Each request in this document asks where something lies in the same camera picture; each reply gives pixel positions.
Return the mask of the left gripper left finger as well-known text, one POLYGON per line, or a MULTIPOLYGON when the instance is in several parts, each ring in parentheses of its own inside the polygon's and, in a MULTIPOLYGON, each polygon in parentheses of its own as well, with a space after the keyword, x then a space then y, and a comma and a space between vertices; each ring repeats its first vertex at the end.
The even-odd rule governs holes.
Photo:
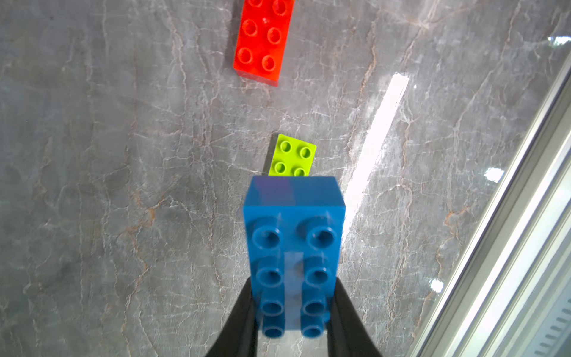
POLYGON ((248 278, 219 337, 205 356, 256 356, 257 341, 256 306, 248 278))

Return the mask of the lime green lego brick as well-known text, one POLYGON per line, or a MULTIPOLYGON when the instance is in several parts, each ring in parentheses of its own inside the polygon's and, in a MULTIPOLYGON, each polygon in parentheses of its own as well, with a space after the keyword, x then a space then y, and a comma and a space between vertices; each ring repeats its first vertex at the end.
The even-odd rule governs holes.
POLYGON ((279 134, 269 168, 269 175, 309 176, 316 150, 315 144, 279 134))

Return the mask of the blue lego brick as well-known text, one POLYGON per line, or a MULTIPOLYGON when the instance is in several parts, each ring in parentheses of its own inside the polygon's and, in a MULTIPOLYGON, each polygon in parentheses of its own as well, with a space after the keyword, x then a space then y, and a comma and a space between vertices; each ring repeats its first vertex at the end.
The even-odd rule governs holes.
POLYGON ((333 176, 255 176, 242 206, 263 334, 306 338, 330 319, 346 205, 333 176))

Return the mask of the red lego brick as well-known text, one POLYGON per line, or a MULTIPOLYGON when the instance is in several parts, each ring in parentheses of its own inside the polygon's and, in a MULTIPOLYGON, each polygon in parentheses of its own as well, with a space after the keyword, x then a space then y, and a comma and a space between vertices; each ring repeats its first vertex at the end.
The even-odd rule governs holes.
POLYGON ((270 86, 279 84, 293 0, 245 0, 233 67, 237 74, 270 86))

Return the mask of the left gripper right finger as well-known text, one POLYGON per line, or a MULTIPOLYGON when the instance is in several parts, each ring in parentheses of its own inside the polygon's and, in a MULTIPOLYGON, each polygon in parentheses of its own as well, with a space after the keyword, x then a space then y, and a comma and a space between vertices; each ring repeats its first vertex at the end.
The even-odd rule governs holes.
POLYGON ((328 356, 381 357, 338 278, 327 323, 328 356))

